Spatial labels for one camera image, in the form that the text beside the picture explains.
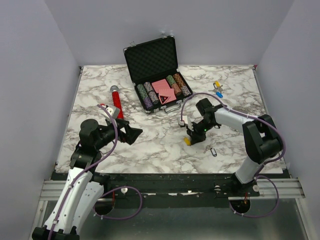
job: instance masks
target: red object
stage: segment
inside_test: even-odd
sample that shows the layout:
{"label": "red object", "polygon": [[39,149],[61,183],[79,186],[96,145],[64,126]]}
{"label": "red object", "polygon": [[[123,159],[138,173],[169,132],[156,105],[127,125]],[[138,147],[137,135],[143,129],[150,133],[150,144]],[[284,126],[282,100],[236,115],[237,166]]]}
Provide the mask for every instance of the red object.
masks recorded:
{"label": "red object", "polygon": [[118,119],[124,119],[124,114],[122,112],[122,107],[121,107],[121,101],[120,101],[120,97],[119,97],[119,93],[117,91],[113,91],[112,92],[112,99],[113,99],[113,105],[115,107],[117,107],[118,109],[120,109],[119,115],[118,115]]}
{"label": "red object", "polygon": [[113,193],[112,193],[112,207],[115,206],[115,201],[116,201],[116,193],[113,192]]}

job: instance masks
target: blue clip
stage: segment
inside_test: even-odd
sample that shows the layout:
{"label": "blue clip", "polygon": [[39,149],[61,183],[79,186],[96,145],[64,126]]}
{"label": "blue clip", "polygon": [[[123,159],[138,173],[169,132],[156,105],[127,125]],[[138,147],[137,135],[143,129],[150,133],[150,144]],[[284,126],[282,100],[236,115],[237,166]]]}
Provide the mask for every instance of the blue clip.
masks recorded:
{"label": "blue clip", "polygon": [[218,92],[218,91],[217,91],[215,94],[216,94],[219,98],[221,98],[221,99],[224,97],[224,96],[221,94],[221,92]]}

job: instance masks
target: white enclosure wall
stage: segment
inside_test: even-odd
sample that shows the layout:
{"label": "white enclosure wall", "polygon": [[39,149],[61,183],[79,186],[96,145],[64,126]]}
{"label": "white enclosure wall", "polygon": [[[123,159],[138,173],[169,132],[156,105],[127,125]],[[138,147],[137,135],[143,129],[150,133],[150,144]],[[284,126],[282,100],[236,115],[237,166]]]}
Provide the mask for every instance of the white enclosure wall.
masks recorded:
{"label": "white enclosure wall", "polygon": [[26,240],[79,67],[43,0],[2,1],[0,23],[0,239]]}
{"label": "white enclosure wall", "polygon": [[320,236],[320,1],[295,0],[257,73]]}
{"label": "white enclosure wall", "polygon": [[293,0],[45,0],[81,65],[174,34],[180,64],[258,64]]}

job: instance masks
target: red microphone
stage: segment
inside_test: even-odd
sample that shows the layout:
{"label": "red microphone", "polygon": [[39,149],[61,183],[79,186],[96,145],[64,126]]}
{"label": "red microphone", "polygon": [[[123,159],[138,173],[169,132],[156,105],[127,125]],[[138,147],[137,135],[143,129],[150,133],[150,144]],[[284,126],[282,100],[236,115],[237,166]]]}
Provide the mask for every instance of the red microphone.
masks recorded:
{"label": "red microphone", "polygon": [[110,92],[112,92],[113,105],[120,109],[118,119],[124,119],[124,114],[122,112],[121,101],[119,97],[119,88],[116,85],[110,87]]}

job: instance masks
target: poker chip case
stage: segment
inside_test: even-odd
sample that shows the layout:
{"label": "poker chip case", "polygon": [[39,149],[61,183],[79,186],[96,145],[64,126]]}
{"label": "poker chip case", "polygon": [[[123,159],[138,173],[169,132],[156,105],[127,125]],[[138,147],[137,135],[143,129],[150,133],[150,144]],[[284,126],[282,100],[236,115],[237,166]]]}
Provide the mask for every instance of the poker chip case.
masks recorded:
{"label": "poker chip case", "polygon": [[[182,102],[193,93],[185,78],[179,72],[174,36],[169,35],[137,45],[133,44],[126,47],[123,52],[134,90],[147,114],[156,113],[159,110],[164,110],[166,113],[177,110],[181,107]],[[171,102],[161,104],[159,101],[157,104],[152,104],[152,107],[149,105],[146,107],[137,86],[146,82],[152,84],[175,74],[181,77],[187,87],[187,95],[180,94],[176,96],[176,100]]]}

